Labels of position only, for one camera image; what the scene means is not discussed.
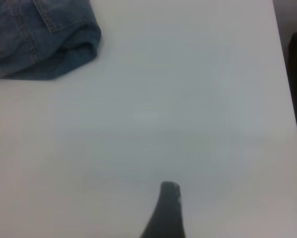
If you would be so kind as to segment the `speckled right gripper finger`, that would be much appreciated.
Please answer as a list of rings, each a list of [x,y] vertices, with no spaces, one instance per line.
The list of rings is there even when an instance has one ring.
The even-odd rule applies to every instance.
[[[161,183],[154,212],[142,238],[184,238],[180,186],[171,181]]]

